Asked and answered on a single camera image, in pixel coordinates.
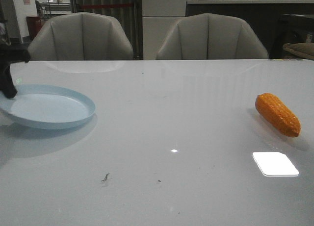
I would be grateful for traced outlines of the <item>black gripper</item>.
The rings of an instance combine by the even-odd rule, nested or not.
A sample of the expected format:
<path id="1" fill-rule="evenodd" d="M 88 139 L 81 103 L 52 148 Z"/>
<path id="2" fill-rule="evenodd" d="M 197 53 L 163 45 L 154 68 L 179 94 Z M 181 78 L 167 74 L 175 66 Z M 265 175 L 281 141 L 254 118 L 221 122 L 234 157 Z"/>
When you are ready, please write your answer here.
<path id="1" fill-rule="evenodd" d="M 11 77 L 10 63 L 27 63 L 30 59 L 31 56 L 25 45 L 0 46 L 0 90 L 6 98 L 14 98 L 17 94 Z"/>

